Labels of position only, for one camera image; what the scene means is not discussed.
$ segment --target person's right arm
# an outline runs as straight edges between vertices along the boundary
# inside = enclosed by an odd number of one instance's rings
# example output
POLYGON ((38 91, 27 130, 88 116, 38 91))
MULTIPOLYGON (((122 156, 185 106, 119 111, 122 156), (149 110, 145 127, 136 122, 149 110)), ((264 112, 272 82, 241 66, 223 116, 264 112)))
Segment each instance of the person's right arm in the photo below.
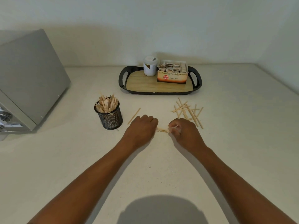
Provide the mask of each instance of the person's right arm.
POLYGON ((296 224, 208 148, 194 123, 175 119, 169 124, 177 142, 209 172, 241 224, 296 224))

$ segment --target tray handle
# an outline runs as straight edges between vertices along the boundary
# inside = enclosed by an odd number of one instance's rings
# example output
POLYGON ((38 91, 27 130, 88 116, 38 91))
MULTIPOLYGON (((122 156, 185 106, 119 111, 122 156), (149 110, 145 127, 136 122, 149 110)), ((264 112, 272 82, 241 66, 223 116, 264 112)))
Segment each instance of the tray handle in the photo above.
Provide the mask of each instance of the tray handle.
POLYGON ((126 82, 127 82, 127 79, 129 77, 129 75, 134 72, 134 71, 143 71, 143 67, 137 67, 137 66, 127 66, 125 67, 124 69, 122 69, 121 73, 119 74, 119 77, 118 77, 118 85, 123 88, 124 90, 127 90, 127 87, 126 87, 126 82), (127 75, 127 78, 126 78, 126 82, 125 84, 123 84, 123 76, 125 73, 128 73, 127 75))
POLYGON ((198 73, 198 71, 194 67, 188 66, 188 70, 189 70, 189 76, 190 76, 192 84, 193 84, 193 91, 198 90, 202 86, 202 78, 200 77, 200 74, 198 73), (191 72, 193 72, 194 75, 196 76, 196 79, 197 79, 196 86, 195 86, 195 83, 193 82, 193 79, 190 75, 191 72))

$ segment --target gray metal box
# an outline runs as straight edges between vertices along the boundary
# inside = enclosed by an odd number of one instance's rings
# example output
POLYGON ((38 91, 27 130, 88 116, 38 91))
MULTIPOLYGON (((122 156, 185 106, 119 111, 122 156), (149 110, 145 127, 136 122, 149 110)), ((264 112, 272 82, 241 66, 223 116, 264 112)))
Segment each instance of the gray metal box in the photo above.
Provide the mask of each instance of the gray metal box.
POLYGON ((0 30, 0 133, 33 130, 69 85, 43 29, 0 30))

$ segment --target knob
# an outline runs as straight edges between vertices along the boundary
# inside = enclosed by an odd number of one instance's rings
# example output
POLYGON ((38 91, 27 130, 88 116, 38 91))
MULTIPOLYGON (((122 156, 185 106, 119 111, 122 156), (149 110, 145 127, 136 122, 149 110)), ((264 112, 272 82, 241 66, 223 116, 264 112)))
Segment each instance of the knob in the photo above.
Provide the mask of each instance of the knob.
POLYGON ((0 112, 0 125, 7 124, 11 117, 12 115, 9 112, 0 112))

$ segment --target forearm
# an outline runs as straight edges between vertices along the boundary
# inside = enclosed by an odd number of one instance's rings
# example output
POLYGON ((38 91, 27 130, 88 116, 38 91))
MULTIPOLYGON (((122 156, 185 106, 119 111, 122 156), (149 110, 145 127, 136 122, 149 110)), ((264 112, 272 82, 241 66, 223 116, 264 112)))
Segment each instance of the forearm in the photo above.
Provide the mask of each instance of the forearm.
POLYGON ((109 182, 133 150, 133 145, 122 139, 51 200, 29 223, 84 223, 109 182))
POLYGON ((193 154, 209 172, 241 224, 290 223, 286 214, 267 200, 207 148, 193 154))

